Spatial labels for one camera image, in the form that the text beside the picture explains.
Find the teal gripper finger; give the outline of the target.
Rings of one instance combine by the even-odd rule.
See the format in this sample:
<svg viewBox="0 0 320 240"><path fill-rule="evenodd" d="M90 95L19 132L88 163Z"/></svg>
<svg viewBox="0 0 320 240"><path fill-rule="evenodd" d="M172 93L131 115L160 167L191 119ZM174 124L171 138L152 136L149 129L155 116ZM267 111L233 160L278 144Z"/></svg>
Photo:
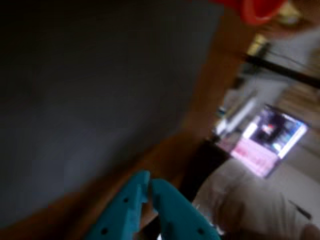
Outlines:
<svg viewBox="0 0 320 240"><path fill-rule="evenodd" d="M132 240L140 230L143 204L148 202L150 172L133 175L93 224L85 240Z"/></svg>
<svg viewBox="0 0 320 240"><path fill-rule="evenodd" d="M163 240L219 240L218 232L173 185L151 181L152 204L158 213Z"/></svg>

